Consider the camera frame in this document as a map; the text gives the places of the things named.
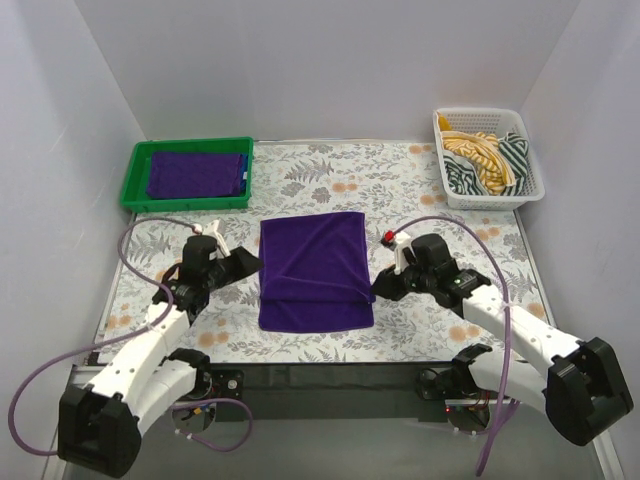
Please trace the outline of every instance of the wire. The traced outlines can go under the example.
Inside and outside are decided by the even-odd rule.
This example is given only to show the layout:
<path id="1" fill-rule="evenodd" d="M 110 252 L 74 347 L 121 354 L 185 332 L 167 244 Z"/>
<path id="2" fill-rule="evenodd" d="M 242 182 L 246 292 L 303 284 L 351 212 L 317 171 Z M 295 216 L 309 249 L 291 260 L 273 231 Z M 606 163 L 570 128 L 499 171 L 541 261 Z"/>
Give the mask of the wire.
<path id="1" fill-rule="evenodd" d="M 400 228 L 395 230 L 393 232 L 393 234 L 397 235 L 398 233 L 402 232 L 403 230 L 409 228 L 410 226 L 415 225 L 416 223 L 419 223 L 419 222 L 424 222 L 426 220 L 444 220 L 446 222 L 455 223 L 456 225 L 458 225 L 462 229 L 466 230 L 467 233 L 469 233 L 469 235 L 471 235 L 474 238 L 474 240 L 478 243 L 478 245 L 480 245 L 480 247 L 482 248 L 484 253 L 489 258 L 489 261 L 491 262 L 491 265 L 493 265 L 493 268 L 496 271 L 496 274 L 498 275 L 498 280 L 500 281 L 500 285 L 502 286 L 502 299 L 503 299 L 504 304 L 506 305 L 505 309 L 504 309 L 504 311 L 505 311 L 505 316 L 504 316 L 504 359 L 503 359 L 503 362 L 502 362 L 502 375 L 500 377 L 500 386 L 499 386 L 499 389 L 498 389 L 498 399 L 497 399 L 498 403 L 496 405 L 496 417 L 495 417 L 496 418 L 496 422 L 489 429 L 487 441 L 485 442 L 484 446 L 482 447 L 482 451 L 480 452 L 480 456 L 478 457 L 478 462 L 476 463 L 476 476 L 479 477 L 480 475 L 482 475 L 482 472 L 484 471 L 484 469 L 485 469 L 485 467 L 487 465 L 487 461 L 489 460 L 489 455 L 491 454 L 491 447 L 493 446 L 493 442 L 495 441 L 496 436 L 498 435 L 498 432 L 502 428 L 502 425 L 504 425 L 504 423 L 506 423 L 506 421 L 508 420 L 508 418 L 505 417 L 504 421 L 501 421 L 501 418 L 502 418 L 502 402 L 504 401 L 504 395 L 505 395 L 505 391 L 507 389 L 507 377 L 509 375 L 509 360 L 510 360 L 510 357 L 511 357 L 511 308 L 509 307 L 509 287 L 507 285 L 507 281 L 504 278 L 502 270 L 500 269 L 500 266 L 498 265 L 498 262 L 496 261 L 494 256 L 491 255 L 491 252 L 489 251 L 489 248 L 485 245 L 485 243 L 482 241 L 482 239 L 480 239 L 480 237 L 476 234 L 476 232 L 471 230 L 471 228 L 469 228 L 467 225 L 465 225 L 464 223 L 460 222 L 459 220 L 455 220 L 453 218 L 445 217 L 445 216 L 442 216 L 442 215 L 428 215 L 428 216 L 425 216 L 425 217 L 416 218 L 415 220 L 412 220 L 412 221 L 402 225 Z"/>
<path id="2" fill-rule="evenodd" d="M 211 450 L 214 450 L 216 452 L 222 452 L 222 453 L 233 452 L 234 450 L 237 450 L 242 445 L 244 445 L 244 443 L 247 441 L 247 439 L 251 435 L 251 431 L 253 430 L 253 415 L 251 413 L 251 410 L 249 409 L 249 407 L 245 403 L 242 403 L 241 401 L 235 400 L 233 398 L 210 398 L 209 400 L 201 400 L 201 401 L 197 401 L 197 402 L 190 402 L 190 403 L 183 403 L 183 404 L 179 404 L 179 405 L 173 405 L 170 408 L 170 410 L 172 410 L 172 411 L 187 410 L 187 409 L 191 409 L 191 408 L 195 408 L 195 407 L 204 407 L 204 406 L 207 406 L 207 405 L 211 405 L 213 403 L 229 403 L 229 404 L 232 404 L 232 405 L 237 405 L 238 407 L 242 408 L 245 411 L 245 413 L 247 414 L 247 419 L 249 420 L 249 426 L 247 427 L 247 430 L 244 432 L 244 435 L 242 436 L 242 438 L 237 443 L 234 443 L 233 445 L 231 445 L 229 447 L 221 447 L 219 445 L 215 445 L 214 443 L 209 442 L 208 440 L 205 440 L 202 437 L 199 437 L 197 435 L 193 435 L 193 434 L 191 434 L 189 432 L 186 432 L 184 430 L 181 430 L 179 428 L 176 429 L 176 432 L 184 435 L 189 440 L 195 440 L 196 442 L 200 443 L 201 445 L 204 445 L 205 447 L 210 448 Z"/>
<path id="3" fill-rule="evenodd" d="M 471 408 L 476 408 L 478 405 L 480 405 L 480 402 L 482 400 L 486 400 L 488 398 L 488 396 L 490 395 L 489 390 L 486 390 L 486 394 L 485 394 L 485 390 L 480 390 L 478 392 L 478 400 L 476 400 L 476 403 L 474 403 L 473 405 L 471 405 Z"/>
<path id="4" fill-rule="evenodd" d="M 9 424 L 9 433 L 11 433 L 11 438 L 13 438 L 13 441 L 16 442 L 16 444 L 20 448 L 22 448 L 25 452 L 30 453 L 32 455 L 37 455 L 37 456 L 40 456 L 40 457 L 50 457 L 50 456 L 53 456 L 53 455 L 57 455 L 57 453 L 58 453 L 57 450 L 40 450 L 40 449 L 32 447 L 31 445 L 27 444 L 22 439 L 22 437 L 20 436 L 20 434 L 18 433 L 18 430 L 16 428 L 16 406 L 18 405 L 18 400 L 20 400 L 20 397 L 22 396 L 22 393 L 27 388 L 27 386 L 33 381 L 33 379 L 35 379 L 38 375 L 40 375 L 42 372 L 44 372 L 47 368 L 51 367 L 52 365 L 55 365 L 56 363 L 62 362 L 63 360 L 66 360 L 68 358 L 75 357 L 76 355 L 79 355 L 81 353 L 86 353 L 86 352 L 90 352 L 92 350 L 97 350 L 99 348 L 106 347 L 107 345 L 113 345 L 114 343 L 123 342 L 125 340 L 131 340 L 132 338 L 135 338 L 138 335 L 143 334 L 144 332 L 146 332 L 150 328 L 155 327 L 156 325 L 158 325 L 160 322 L 162 322 L 167 317 L 167 315 L 169 315 L 169 312 L 171 312 L 171 308 L 173 307 L 173 294 L 171 293 L 171 290 L 169 290 L 169 288 L 167 288 L 162 283 L 156 282 L 154 279 L 147 277 L 146 275 L 141 273 L 139 270 L 137 270 L 133 265 L 131 265 L 131 263 L 129 263 L 129 261 L 127 260 L 127 256 L 124 253 L 124 248 L 125 248 L 124 244 L 125 244 L 125 241 L 126 241 L 128 235 L 129 235 L 129 233 L 131 233 L 133 231 L 133 229 L 135 227 L 137 227 L 138 225 L 140 225 L 141 223 L 151 222 L 151 221 L 164 221 L 164 222 L 175 223 L 177 225 L 182 225 L 184 227 L 190 228 L 190 229 L 194 230 L 194 232 L 195 232 L 195 225 L 192 225 L 190 223 L 184 222 L 182 220 L 176 220 L 174 218 L 169 218 L 169 217 L 143 218 L 141 220 L 136 220 L 135 222 L 131 223 L 131 225 L 129 225 L 122 232 L 122 234 L 120 235 L 120 238 L 118 239 L 118 256 L 120 257 L 120 260 L 122 261 L 122 264 L 125 267 L 127 267 L 131 271 L 131 273 L 136 275 L 138 278 L 141 278 L 145 282 L 148 282 L 148 283 L 150 283 L 152 285 L 155 285 L 156 287 L 162 289 L 164 291 L 164 293 L 167 295 L 167 308 L 164 309 L 164 311 L 160 314 L 160 316 L 158 318 L 153 320 L 150 324 L 145 325 L 141 329 L 136 330 L 135 332 L 131 332 L 131 333 L 127 333 L 125 335 L 121 335 L 119 337 L 115 337 L 115 338 L 111 338 L 109 340 L 105 340 L 103 342 L 92 343 L 91 345 L 87 345 L 85 347 L 76 348 L 75 350 L 72 350 L 70 352 L 63 353 L 62 355 L 59 355 L 59 356 L 57 356 L 55 358 L 52 358 L 48 362 L 43 363 L 42 365 L 40 365 L 33 372 L 31 372 L 27 376 L 27 378 L 25 378 L 23 380 L 23 382 L 18 386 L 16 392 L 13 394 L 13 398 L 11 399 L 11 403 L 9 404 L 9 412 L 7 414 L 7 421 L 8 421 L 8 424 Z"/>
<path id="5" fill-rule="evenodd" d="M 207 395 L 209 395 L 211 393 L 211 390 L 213 390 L 213 379 L 210 378 L 209 379 L 209 386 L 207 387 L 206 391 L 200 395 L 199 397 L 192 397 L 191 395 L 187 394 L 185 395 L 185 397 L 187 397 L 189 400 L 202 400 L 204 397 L 206 397 Z"/>
<path id="6" fill-rule="evenodd" d="M 487 394 L 484 397 L 484 403 L 476 408 L 476 410 L 484 410 L 489 407 L 489 400 L 491 399 L 491 392 L 487 390 Z"/>

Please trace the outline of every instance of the purple cloth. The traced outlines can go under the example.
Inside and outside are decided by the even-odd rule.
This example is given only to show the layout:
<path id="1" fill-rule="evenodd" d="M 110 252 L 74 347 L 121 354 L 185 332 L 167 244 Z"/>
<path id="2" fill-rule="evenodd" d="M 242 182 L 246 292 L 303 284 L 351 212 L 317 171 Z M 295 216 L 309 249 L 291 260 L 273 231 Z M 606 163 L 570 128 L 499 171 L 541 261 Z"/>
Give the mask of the purple cloth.
<path id="1" fill-rule="evenodd" d="M 147 195 L 156 200 L 236 197 L 242 162 L 240 153 L 153 152 Z"/>
<path id="2" fill-rule="evenodd" d="M 364 214 L 329 213 L 261 222 L 263 330 L 339 332 L 373 326 Z"/>

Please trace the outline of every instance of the green plastic basket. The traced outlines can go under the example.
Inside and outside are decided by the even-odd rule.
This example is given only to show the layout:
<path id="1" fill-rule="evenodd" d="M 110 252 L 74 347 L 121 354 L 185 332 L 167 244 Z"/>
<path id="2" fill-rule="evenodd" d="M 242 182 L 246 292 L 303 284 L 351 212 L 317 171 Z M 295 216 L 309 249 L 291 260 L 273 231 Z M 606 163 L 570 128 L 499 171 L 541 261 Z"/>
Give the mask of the green plastic basket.
<path id="1" fill-rule="evenodd" d="M 246 153 L 249 156 L 247 188 L 244 194 L 239 197 L 154 200 L 146 192 L 153 152 Z M 250 137 L 140 142 L 134 147 L 131 154 L 131 162 L 122 187 L 120 203 L 123 207 L 136 213 L 246 208 L 249 205 L 249 197 L 251 197 L 252 163 L 253 139 Z"/>

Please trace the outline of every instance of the striped cloth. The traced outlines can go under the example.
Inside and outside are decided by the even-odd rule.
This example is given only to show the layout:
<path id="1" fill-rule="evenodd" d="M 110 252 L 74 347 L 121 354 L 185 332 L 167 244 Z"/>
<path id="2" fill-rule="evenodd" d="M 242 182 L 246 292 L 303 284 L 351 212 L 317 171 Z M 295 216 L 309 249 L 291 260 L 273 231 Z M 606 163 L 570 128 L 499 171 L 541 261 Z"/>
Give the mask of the striped cloth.
<path id="1" fill-rule="evenodd" d="M 500 195 L 506 187 L 516 184 L 511 166 L 499 152 L 500 141 L 495 135 L 463 132 L 441 132 L 445 150 L 468 158 L 475 166 L 480 182 L 492 195 Z"/>
<path id="2" fill-rule="evenodd" d="M 499 154 L 509 164 L 515 177 L 514 184 L 505 186 L 499 195 L 521 195 L 527 181 L 529 142 L 520 135 L 508 133 L 504 138 L 498 140 L 497 148 Z M 454 193 L 459 195 L 495 195 L 491 190 L 485 188 L 486 184 L 480 174 L 481 167 L 477 163 L 447 150 L 443 152 L 443 157 L 449 187 Z"/>
<path id="3" fill-rule="evenodd" d="M 460 155 L 448 150 L 443 153 L 444 169 L 447 173 L 449 187 L 458 195 L 489 195 L 482 186 L 473 164 Z"/>

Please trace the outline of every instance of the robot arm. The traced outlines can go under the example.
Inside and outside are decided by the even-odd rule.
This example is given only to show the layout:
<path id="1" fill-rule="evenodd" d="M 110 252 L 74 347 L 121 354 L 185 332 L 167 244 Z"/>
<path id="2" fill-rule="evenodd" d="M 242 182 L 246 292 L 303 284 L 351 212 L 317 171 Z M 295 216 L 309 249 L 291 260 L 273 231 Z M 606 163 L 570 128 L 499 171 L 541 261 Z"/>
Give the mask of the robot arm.
<path id="1" fill-rule="evenodd" d="M 436 234 L 412 239 L 387 233 L 383 245 L 396 263 L 383 270 L 372 293 L 399 301 L 410 292 L 429 293 L 461 318 L 504 340 L 502 293 L 472 269 L 460 270 Z M 506 394 L 546 413 L 570 442 L 585 445 L 633 409 L 633 400 L 611 346 L 599 338 L 584 342 L 511 307 L 512 348 L 526 363 L 512 360 Z M 503 353 L 472 345 L 453 360 L 462 392 L 498 390 Z"/>
<path id="2" fill-rule="evenodd" d="M 189 237 L 182 263 L 164 275 L 162 283 L 174 297 L 164 320 L 152 326 L 167 307 L 159 290 L 147 311 L 148 330 L 127 342 L 83 388 L 67 387 L 59 406 L 60 458 L 119 478 L 133 465 L 142 436 L 171 405 L 185 396 L 207 395 L 209 357 L 174 351 L 174 345 L 208 305 L 212 291 L 262 268 L 244 248 L 229 251 L 219 228 L 216 221 L 204 235 Z"/>

